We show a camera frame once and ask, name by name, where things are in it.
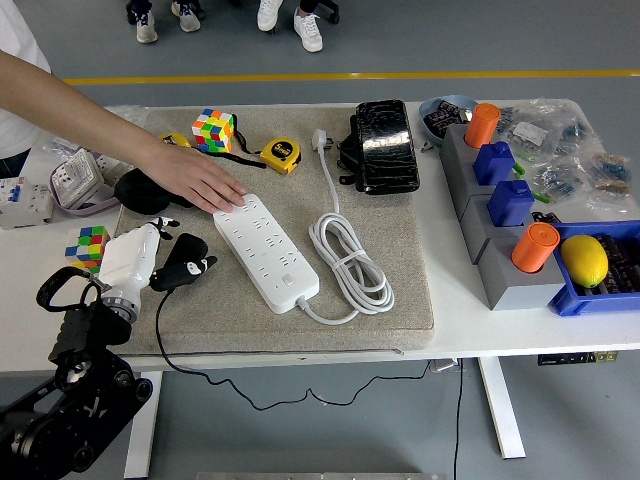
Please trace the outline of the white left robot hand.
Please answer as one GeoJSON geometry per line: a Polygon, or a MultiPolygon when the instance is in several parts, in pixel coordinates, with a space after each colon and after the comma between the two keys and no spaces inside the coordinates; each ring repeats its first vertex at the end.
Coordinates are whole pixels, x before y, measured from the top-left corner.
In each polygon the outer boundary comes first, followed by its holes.
{"type": "Polygon", "coordinates": [[[107,286],[105,300],[139,304],[143,289],[173,291],[195,282],[217,263],[204,240],[183,233],[165,264],[158,268],[156,254],[160,241],[170,240],[168,230],[178,225],[178,221],[169,217],[157,217],[107,243],[98,275],[107,286]]]}

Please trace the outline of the person's right hand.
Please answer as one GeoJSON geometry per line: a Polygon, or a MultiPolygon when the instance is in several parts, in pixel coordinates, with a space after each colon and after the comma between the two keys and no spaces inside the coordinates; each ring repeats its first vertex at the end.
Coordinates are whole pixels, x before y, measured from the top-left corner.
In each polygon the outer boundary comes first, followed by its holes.
{"type": "Polygon", "coordinates": [[[194,149],[160,142],[135,165],[159,186],[207,213],[231,212],[235,206],[245,204],[246,188],[194,149]]]}

